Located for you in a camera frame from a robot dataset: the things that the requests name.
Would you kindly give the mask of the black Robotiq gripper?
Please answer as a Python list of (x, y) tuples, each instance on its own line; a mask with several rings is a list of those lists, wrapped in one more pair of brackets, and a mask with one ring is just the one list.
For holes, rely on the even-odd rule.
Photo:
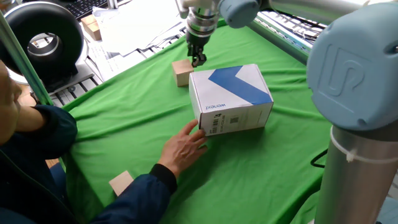
[(202, 66), (206, 62), (206, 55), (203, 53), (204, 46), (208, 43), (209, 37), (198, 37), (191, 32), (186, 33), (186, 41), (188, 47), (188, 57), (194, 67)]

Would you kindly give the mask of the person's right hand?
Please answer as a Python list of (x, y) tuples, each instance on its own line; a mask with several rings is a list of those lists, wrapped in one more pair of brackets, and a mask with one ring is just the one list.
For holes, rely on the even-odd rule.
[(157, 163), (168, 168), (176, 178), (208, 149), (203, 130), (198, 129), (191, 134), (197, 125), (197, 119), (191, 120), (163, 146)]

